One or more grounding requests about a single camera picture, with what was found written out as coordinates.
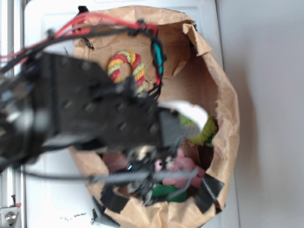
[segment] black cable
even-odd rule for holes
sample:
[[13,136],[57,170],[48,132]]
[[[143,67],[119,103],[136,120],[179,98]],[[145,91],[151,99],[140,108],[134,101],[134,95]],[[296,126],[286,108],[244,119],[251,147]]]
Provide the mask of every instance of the black cable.
[[[138,29],[133,29],[133,28],[118,28],[118,29],[113,29],[113,30],[109,30],[109,31],[99,31],[96,32],[95,31],[96,28],[93,28],[93,30],[86,34],[79,34],[79,35],[72,35],[72,36],[66,36],[66,37],[59,37],[56,39],[51,39],[45,43],[42,43],[36,47],[33,47],[31,49],[25,49],[24,52],[22,52],[20,55],[18,55],[17,57],[15,57],[13,60],[11,60],[10,62],[7,63],[6,66],[4,66],[1,70],[0,73],[4,74],[7,71],[9,71],[11,68],[13,68],[16,64],[18,64],[21,60],[23,60],[26,57],[29,56],[33,56],[35,54],[37,54],[38,52],[41,52],[44,48],[46,48],[47,46],[56,44],[56,43],[60,43],[66,40],[71,40],[71,39],[76,39],[76,38],[87,38],[87,37],[98,37],[98,36],[109,36],[109,35],[115,35],[115,34],[120,34],[120,33],[128,33],[129,35],[134,35],[137,33],[141,33],[147,37],[149,37],[151,39],[152,42],[157,43],[157,45],[160,47],[161,50],[161,58],[162,58],[162,62],[159,66],[155,66],[156,68],[158,68],[158,72],[159,72],[159,68],[163,67],[163,63],[165,61],[165,57],[163,54],[163,49],[162,49],[162,44],[161,41],[159,40],[159,38],[157,36],[154,36],[153,34],[151,34],[149,31],[146,30],[138,30]],[[158,76],[160,78],[160,81],[162,83],[162,76],[163,73],[159,72]],[[155,88],[153,88],[152,90],[156,89],[154,98],[157,99],[161,93],[161,85],[157,85]]]

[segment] rope toy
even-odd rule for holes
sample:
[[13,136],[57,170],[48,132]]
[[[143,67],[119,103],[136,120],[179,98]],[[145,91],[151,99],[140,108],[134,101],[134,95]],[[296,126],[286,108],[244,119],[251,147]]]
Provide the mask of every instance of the rope toy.
[[119,77],[120,67],[122,63],[130,63],[132,66],[132,74],[135,78],[136,85],[137,85],[137,93],[141,93],[145,88],[145,78],[144,78],[144,64],[142,62],[141,55],[135,53],[134,51],[127,50],[127,51],[120,51],[115,54],[108,64],[108,76],[114,81],[118,83],[121,81]]
[[[187,117],[180,114],[180,123],[182,126],[193,125],[193,121],[189,120]],[[202,132],[196,136],[188,139],[188,141],[196,146],[208,146],[213,147],[212,139],[217,134],[219,128],[216,126],[214,118],[209,115],[206,125]]]

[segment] green toy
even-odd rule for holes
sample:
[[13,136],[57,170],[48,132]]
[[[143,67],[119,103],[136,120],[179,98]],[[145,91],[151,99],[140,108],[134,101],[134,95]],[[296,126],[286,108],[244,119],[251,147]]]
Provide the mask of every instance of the green toy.
[[[152,198],[167,196],[170,193],[175,192],[176,190],[178,190],[178,188],[176,188],[174,186],[164,186],[162,184],[157,184],[156,187],[152,191]],[[187,198],[187,193],[183,192],[180,195],[167,200],[167,202],[182,203],[182,202],[186,201],[186,198]]]
[[[182,126],[194,125],[195,123],[188,119],[187,117],[180,114],[180,123]],[[196,146],[209,146],[213,147],[212,139],[218,132],[218,127],[216,126],[214,118],[209,115],[209,118],[204,126],[202,132],[196,136],[188,139],[188,141]]]

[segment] brown paper bag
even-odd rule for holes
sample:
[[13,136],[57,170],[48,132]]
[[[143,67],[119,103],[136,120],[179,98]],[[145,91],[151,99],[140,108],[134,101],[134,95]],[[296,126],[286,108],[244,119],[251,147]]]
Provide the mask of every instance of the brown paper bag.
[[[200,227],[214,217],[218,209],[225,207],[239,144],[237,94],[211,54],[210,46],[196,31],[194,21],[186,14],[143,6],[110,9],[103,13],[133,22],[144,19],[145,22],[159,26],[159,37],[167,55],[164,65],[164,86],[159,101],[186,100],[202,106],[216,118],[219,131],[213,139],[213,159],[205,168],[208,175],[225,184],[216,202],[205,213],[197,207],[193,197],[189,197],[184,203],[162,202],[148,207],[140,200],[130,197],[120,213],[109,209],[105,212],[122,228]],[[150,41],[147,38],[141,35],[132,38],[122,34],[91,38],[90,41],[94,50],[87,48],[80,39],[75,41],[74,56],[97,61],[106,69],[111,56],[119,51],[131,49],[142,55],[146,68],[146,84],[148,88],[152,86],[155,70],[150,54]],[[127,72],[125,75],[131,73],[131,69],[127,67],[121,68],[121,72]],[[80,153],[71,149],[71,154],[82,175],[108,174],[105,163],[96,153]],[[87,187],[91,196],[97,200],[101,198],[102,183]]]

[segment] white surface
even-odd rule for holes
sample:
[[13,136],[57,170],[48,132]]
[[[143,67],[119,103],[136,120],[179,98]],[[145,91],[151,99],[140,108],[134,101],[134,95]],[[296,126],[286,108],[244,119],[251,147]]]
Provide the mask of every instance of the white surface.
[[173,109],[195,122],[202,131],[208,120],[208,113],[202,107],[193,105],[187,101],[166,101],[158,104],[159,107]]
[[304,1],[218,0],[241,111],[241,228],[304,227]]
[[[78,5],[86,5],[93,11],[130,4],[163,7],[187,13],[197,21],[198,31],[203,34],[206,41],[213,48],[213,54],[219,63],[222,63],[214,0],[96,0],[96,2],[92,0],[32,0],[25,11],[25,45],[28,46],[45,38],[45,32],[49,28],[60,28],[66,21],[77,14]],[[65,42],[52,49],[59,51],[63,55],[66,54],[66,50],[71,54],[73,45],[71,42]],[[31,168],[45,173],[78,173],[67,151],[44,154],[40,157],[38,163]],[[82,227],[90,226],[89,221],[92,217],[93,205],[83,183],[62,183],[27,178],[26,184],[28,227],[39,228],[43,225],[44,227],[65,228],[68,224],[73,226],[71,225],[72,222],[64,218],[73,219],[73,215],[81,213],[86,213],[81,217],[81,221],[86,224]],[[238,228],[237,212],[236,188],[233,177],[227,207],[208,222],[204,228]]]

